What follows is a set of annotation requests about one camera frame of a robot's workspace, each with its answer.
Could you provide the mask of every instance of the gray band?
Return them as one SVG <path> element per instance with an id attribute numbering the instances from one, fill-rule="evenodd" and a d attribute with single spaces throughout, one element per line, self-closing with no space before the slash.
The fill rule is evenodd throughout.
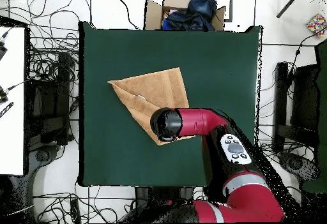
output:
<path id="1" fill-rule="evenodd" d="M 207 203 L 211 206 L 213 212 L 215 213 L 216 221 L 217 221 L 218 223 L 223 223 L 223 222 L 224 222 L 224 218 L 222 217 L 222 213 L 220 212 L 219 208 L 215 207 L 215 206 L 214 206 L 212 203 L 210 203 L 210 202 L 207 202 Z"/>
<path id="2" fill-rule="evenodd" d="M 234 190 L 241 186 L 245 186 L 246 184 L 260 184 L 261 186 L 265 186 L 267 188 L 268 185 L 263 177 L 255 175 L 255 174 L 243 174 L 234 177 L 230 180 L 222 189 L 222 193 L 226 197 L 226 188 L 228 189 L 229 194 L 231 194 Z"/>

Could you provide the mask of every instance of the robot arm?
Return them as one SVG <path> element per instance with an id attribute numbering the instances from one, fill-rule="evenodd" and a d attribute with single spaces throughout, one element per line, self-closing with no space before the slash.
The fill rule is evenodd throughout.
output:
<path id="1" fill-rule="evenodd" d="M 282 220 L 284 213 L 252 160 L 253 146 L 240 140 L 225 117 L 205 108 L 161 108 L 152 115 L 151 128 L 161 141 L 202 136 L 213 173 L 208 198 L 227 205 L 194 200 L 198 222 Z"/>

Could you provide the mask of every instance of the gray strip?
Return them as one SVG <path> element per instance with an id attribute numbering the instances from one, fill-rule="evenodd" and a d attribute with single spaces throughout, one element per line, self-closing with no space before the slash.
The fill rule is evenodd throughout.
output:
<path id="1" fill-rule="evenodd" d="M 229 19 L 225 19 L 224 22 L 232 22 L 232 0 L 229 0 Z"/>
<path id="2" fill-rule="evenodd" d="M 209 204 L 213 210 L 213 212 L 215 213 L 216 216 L 216 221 L 218 223 L 223 223 L 224 222 L 224 218 L 222 217 L 222 213 L 220 212 L 219 208 L 215 207 L 212 203 L 207 202 L 207 204 Z"/>
<path id="3" fill-rule="evenodd" d="M 230 180 L 222 189 L 222 193 L 226 197 L 226 188 L 228 189 L 229 194 L 231 194 L 234 190 L 241 186 L 245 186 L 246 184 L 260 184 L 261 186 L 269 188 L 262 177 L 255 174 L 243 174 Z"/>

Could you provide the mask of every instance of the black pole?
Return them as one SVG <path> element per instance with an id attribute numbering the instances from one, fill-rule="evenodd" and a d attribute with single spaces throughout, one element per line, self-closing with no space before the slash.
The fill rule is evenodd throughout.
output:
<path id="1" fill-rule="evenodd" d="M 280 11 L 278 13 L 278 15 L 276 16 L 276 18 L 280 18 L 282 16 L 282 14 L 288 9 L 288 7 L 293 3 L 293 1 L 295 0 L 289 0 L 289 2 L 284 6 L 284 8 L 282 9 L 282 11 Z"/>

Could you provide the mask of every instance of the cardboard box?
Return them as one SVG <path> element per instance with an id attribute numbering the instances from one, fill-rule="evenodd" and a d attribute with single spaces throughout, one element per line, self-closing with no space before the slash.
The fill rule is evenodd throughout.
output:
<path id="1" fill-rule="evenodd" d="M 146 0 L 144 14 L 144 29 L 156 30 L 161 29 L 162 15 L 164 11 L 185 10 L 190 0 L 163 0 L 163 5 L 159 5 L 151 0 Z M 216 31 L 224 30 L 225 6 L 219 8 L 213 17 L 211 24 Z"/>

